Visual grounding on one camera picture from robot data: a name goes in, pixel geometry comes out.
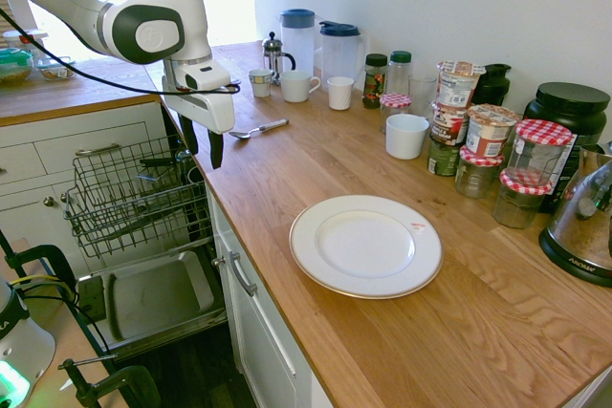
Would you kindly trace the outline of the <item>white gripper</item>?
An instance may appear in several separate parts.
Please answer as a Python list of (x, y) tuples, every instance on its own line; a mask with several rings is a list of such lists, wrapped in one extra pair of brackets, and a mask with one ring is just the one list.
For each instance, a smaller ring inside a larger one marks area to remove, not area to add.
[(191, 155), (198, 154), (199, 145), (193, 129), (195, 121), (208, 129), (209, 157), (213, 169), (220, 168), (224, 156), (223, 133), (230, 131), (235, 124), (232, 96), (220, 94), (171, 95), (177, 89), (164, 75), (162, 85), (165, 91), (164, 102), (167, 107), (179, 114), (179, 121), (187, 150)]

